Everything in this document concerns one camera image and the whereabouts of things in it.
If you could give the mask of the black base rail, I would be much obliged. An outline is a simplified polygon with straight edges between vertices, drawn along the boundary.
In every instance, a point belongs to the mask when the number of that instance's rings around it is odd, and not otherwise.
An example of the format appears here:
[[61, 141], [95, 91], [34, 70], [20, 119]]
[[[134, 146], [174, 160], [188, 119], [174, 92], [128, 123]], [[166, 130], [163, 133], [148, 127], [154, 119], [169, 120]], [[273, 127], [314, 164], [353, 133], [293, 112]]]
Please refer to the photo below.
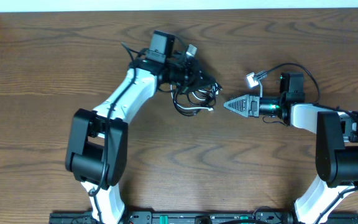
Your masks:
[[[124, 224], [198, 224], [198, 223], [227, 223], [240, 220], [251, 223], [253, 220], [269, 224], [296, 223], [289, 212], [279, 212], [274, 209], [258, 209], [247, 213], [157, 213], [150, 211], [124, 212], [119, 223]], [[49, 224], [97, 223], [91, 212], [85, 213], [51, 213]]]

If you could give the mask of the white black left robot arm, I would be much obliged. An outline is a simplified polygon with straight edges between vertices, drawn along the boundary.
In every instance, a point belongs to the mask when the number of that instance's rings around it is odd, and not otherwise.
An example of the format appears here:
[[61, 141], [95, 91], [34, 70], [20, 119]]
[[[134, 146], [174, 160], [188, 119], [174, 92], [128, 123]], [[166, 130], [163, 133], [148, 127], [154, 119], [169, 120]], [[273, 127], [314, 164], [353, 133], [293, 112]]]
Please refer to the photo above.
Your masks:
[[73, 116], [65, 168], [85, 188], [96, 223], [119, 223], [125, 211], [119, 181], [127, 162], [129, 125], [142, 105], [159, 90], [173, 88], [174, 107], [185, 116], [212, 110], [222, 89], [196, 59], [156, 62], [135, 58], [107, 100]]

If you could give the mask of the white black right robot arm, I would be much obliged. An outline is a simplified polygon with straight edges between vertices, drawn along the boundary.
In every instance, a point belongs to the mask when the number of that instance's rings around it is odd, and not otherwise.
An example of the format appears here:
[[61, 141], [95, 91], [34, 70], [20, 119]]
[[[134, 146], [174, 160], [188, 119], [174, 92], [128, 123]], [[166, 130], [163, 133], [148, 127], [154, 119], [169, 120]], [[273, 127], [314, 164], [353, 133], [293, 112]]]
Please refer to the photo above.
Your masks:
[[358, 111], [305, 103], [303, 94], [244, 95], [224, 103], [243, 117], [276, 116], [282, 124], [316, 135], [318, 175], [293, 204], [287, 223], [324, 223], [348, 195], [358, 191]]

